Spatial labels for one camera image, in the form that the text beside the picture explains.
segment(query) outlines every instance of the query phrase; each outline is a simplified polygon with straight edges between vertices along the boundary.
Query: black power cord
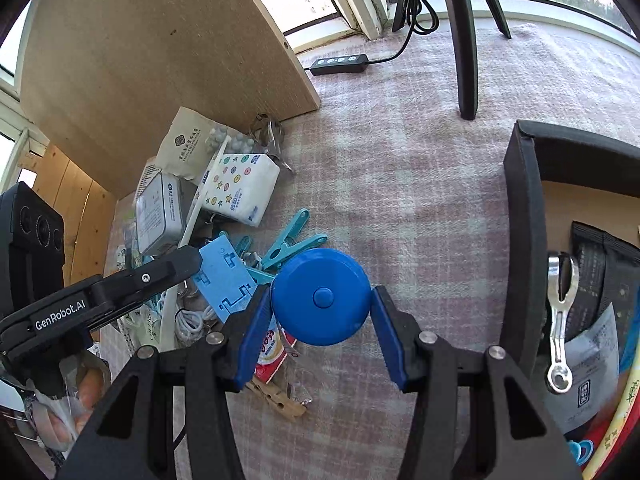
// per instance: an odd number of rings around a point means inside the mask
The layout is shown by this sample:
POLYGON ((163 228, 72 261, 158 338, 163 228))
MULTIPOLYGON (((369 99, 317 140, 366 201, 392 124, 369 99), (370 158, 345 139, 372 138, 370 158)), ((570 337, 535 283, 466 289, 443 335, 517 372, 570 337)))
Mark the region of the black power cord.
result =
POLYGON ((373 65, 377 63, 385 63, 387 61, 393 61, 395 58, 397 58, 404 52, 404 50, 406 49, 406 46, 409 44, 409 40, 411 39, 412 34, 418 34, 419 36, 426 36, 436 31, 437 28, 440 26, 440 19, 438 18, 436 11, 433 9, 433 7, 431 7, 431 4, 429 3, 428 0, 402 0, 402 2, 398 0, 397 5, 402 5, 402 9, 404 10, 403 15, 404 15, 405 21, 403 25, 404 24, 409 25, 409 32, 406 35, 406 39, 404 40, 404 43, 400 47, 400 50, 398 50, 392 56, 384 57, 383 59, 371 59, 371 60, 368 60, 365 64, 373 65), (418 23, 418 15, 420 15, 420 13, 422 12, 423 5, 427 8, 427 10, 429 11, 429 15, 431 17, 431 26, 429 28, 423 27, 418 23))

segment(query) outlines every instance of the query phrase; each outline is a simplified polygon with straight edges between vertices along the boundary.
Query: camera lens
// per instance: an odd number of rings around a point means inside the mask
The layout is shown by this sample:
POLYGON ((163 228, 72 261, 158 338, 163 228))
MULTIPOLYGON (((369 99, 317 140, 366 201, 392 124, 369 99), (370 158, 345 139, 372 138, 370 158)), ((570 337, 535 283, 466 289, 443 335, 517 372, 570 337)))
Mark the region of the camera lens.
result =
POLYGON ((25 233, 31 232, 31 213, 27 206, 20 209, 20 227, 25 233))
POLYGON ((53 246, 57 251, 62 249, 62 234, 60 234, 60 229, 55 229, 53 231, 53 246))
POLYGON ((49 222, 44 216, 39 216, 38 221, 36 223, 36 236, 38 237, 38 241, 44 246, 49 245, 49 222))

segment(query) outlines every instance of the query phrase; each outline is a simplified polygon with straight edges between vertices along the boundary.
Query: white stick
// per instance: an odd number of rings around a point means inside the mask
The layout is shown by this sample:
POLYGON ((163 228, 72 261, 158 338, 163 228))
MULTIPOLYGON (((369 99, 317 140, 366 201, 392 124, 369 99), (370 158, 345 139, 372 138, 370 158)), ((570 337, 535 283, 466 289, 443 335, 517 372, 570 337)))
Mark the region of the white stick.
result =
MULTIPOLYGON (((191 207, 189 208, 187 226, 184 229, 184 234, 182 235, 182 239, 180 240, 178 247, 187 245, 191 239, 191 234, 193 233, 193 228, 196 225, 198 214, 200 213, 204 199, 207 196, 209 183, 211 181, 209 176, 213 173, 213 169, 220 163, 220 159, 225 154, 226 145, 230 140, 231 137, 226 136, 225 140, 220 145, 218 155, 216 158, 212 158, 211 162, 207 166, 207 171, 205 172, 207 177, 204 182, 200 183, 198 190, 193 197, 191 207)), ((177 300, 178 286, 174 285, 167 290, 164 297, 164 307, 162 308, 162 319, 160 321, 160 343, 158 348, 161 352, 175 350, 175 307, 177 300)))

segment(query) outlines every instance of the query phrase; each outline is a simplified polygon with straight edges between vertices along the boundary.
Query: blue clothespin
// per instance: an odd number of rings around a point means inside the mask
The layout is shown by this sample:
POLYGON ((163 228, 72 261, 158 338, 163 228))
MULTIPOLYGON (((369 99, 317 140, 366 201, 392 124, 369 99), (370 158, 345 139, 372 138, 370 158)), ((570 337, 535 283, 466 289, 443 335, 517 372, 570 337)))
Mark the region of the blue clothespin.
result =
POLYGON ((309 220, 309 209, 301 209, 276 238, 276 241, 264 255, 261 262, 262 270, 278 270, 282 264, 302 251, 319 247, 324 244, 328 235, 320 233, 296 243, 296 237, 300 234, 306 221, 309 220))
POLYGON ((240 241, 234 247, 236 254, 242 258, 244 253, 249 250, 249 247, 251 247, 252 242, 253 240, 250 236, 243 236, 240 238, 240 241))
POLYGON ((249 276, 254 279, 254 282, 257 283, 257 285, 266 285, 267 283, 271 283, 275 278, 273 274, 254 269, 253 267, 247 267, 246 270, 249 273, 249 276))

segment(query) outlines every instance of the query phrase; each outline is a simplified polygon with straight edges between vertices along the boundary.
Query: cardboard box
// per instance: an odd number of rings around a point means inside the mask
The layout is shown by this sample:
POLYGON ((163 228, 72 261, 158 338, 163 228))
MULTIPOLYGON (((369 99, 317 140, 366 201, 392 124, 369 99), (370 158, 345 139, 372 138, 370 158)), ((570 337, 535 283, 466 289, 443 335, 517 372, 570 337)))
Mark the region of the cardboard box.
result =
POLYGON ((565 126, 517 121, 504 173, 510 260, 500 345, 530 376, 545 317, 547 251, 569 250, 571 222, 639 245, 640 148, 565 126))

